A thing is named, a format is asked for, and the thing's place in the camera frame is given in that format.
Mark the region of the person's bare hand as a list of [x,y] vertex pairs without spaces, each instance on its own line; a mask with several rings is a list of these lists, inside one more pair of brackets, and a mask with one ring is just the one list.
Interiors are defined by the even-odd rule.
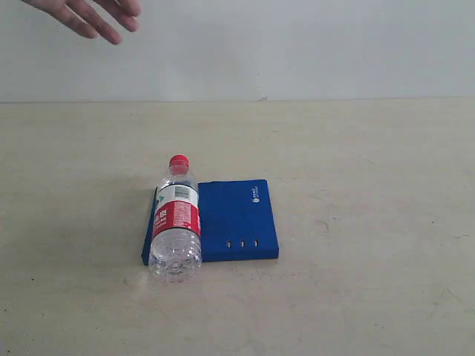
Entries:
[[[85,0],[29,0],[23,3],[48,14],[83,38],[95,39],[101,36],[112,45],[119,45],[122,42],[122,37],[117,30]],[[138,30],[137,18],[142,10],[139,1],[99,0],[94,3],[129,32]]]

